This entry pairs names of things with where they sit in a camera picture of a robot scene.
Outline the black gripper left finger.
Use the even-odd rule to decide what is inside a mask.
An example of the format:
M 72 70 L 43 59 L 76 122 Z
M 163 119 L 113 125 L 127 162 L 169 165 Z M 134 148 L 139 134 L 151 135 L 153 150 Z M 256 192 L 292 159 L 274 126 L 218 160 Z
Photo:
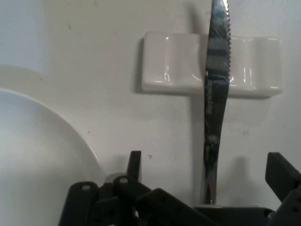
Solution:
M 163 189 L 139 181 L 141 151 L 132 151 L 127 171 L 111 182 L 73 184 L 60 226 L 211 226 L 213 221 Z

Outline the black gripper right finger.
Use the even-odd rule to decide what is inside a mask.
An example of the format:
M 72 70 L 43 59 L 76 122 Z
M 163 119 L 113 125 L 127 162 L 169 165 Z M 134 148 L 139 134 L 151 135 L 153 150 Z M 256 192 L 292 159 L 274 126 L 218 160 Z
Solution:
M 301 224 L 301 173 L 281 154 L 268 153 L 265 180 L 281 201 L 270 226 Z

